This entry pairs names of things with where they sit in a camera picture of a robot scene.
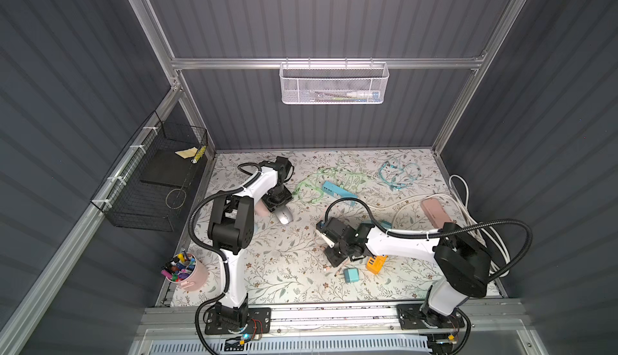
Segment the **pink wireless mouse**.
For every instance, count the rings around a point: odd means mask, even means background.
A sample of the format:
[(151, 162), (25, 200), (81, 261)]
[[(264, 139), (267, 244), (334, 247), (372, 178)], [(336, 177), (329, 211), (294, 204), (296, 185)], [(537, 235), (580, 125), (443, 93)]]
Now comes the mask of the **pink wireless mouse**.
[(259, 200), (255, 203), (254, 212), (259, 217), (268, 218), (270, 216), (270, 210), (268, 210), (267, 206), (262, 200)]

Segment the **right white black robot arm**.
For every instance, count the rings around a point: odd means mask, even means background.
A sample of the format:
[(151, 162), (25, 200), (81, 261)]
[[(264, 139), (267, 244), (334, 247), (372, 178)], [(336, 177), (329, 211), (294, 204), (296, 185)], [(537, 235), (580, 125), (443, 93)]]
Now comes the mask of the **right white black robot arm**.
[[(370, 223), (352, 227), (332, 217), (332, 208), (344, 201), (357, 202), (365, 208)], [(526, 239), (513, 258), (491, 273), (490, 252), (473, 237), (472, 232), (494, 226), (518, 226), (526, 232)], [(316, 224), (316, 231), (328, 244), (325, 255), (333, 266), (339, 266), (347, 259), (357, 261), (379, 256), (413, 258), (437, 265), (443, 277), (430, 287), (419, 309), (420, 320), (429, 328), (439, 328), (447, 323), (468, 299), (486, 297), (488, 284), (519, 263), (533, 242), (531, 227), (516, 219), (498, 219), (465, 227), (447, 222), (439, 229), (421, 232), (386, 229), (365, 202), (353, 197), (331, 203), (323, 220)]]

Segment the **teal charger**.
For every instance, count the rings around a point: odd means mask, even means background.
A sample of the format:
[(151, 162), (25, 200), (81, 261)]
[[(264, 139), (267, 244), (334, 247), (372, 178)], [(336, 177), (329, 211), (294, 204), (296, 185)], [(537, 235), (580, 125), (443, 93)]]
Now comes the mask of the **teal charger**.
[(345, 268), (343, 274), (344, 282), (346, 282), (346, 284), (354, 284), (360, 281), (360, 272), (357, 268)]

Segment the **silver grey wireless mouse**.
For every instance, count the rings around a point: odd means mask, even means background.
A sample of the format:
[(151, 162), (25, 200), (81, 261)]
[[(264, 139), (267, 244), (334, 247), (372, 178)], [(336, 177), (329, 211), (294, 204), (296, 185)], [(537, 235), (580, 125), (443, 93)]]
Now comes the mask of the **silver grey wireless mouse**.
[(277, 208), (274, 212), (274, 215), (278, 218), (279, 222), (282, 225), (288, 225), (294, 221), (291, 210), (289, 210), (286, 206), (281, 206)]

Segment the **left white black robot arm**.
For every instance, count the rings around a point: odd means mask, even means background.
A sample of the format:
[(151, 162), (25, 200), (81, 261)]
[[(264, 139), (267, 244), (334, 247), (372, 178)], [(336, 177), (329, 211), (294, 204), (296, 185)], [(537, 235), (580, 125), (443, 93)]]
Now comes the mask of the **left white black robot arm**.
[[(256, 210), (273, 213), (287, 225), (293, 221), (287, 204), (292, 193), (286, 183), (292, 178), (291, 161), (278, 156), (274, 161), (251, 163), (256, 168), (249, 179), (236, 189), (221, 190), (196, 205), (189, 217), (188, 233), (198, 247), (208, 250), (220, 260), (220, 295), (206, 302), (212, 305), (212, 322), (222, 329), (239, 332), (249, 321), (249, 299), (243, 266), (246, 248), (254, 237)], [(202, 208), (211, 203), (207, 229), (210, 242), (196, 235), (196, 222)]]

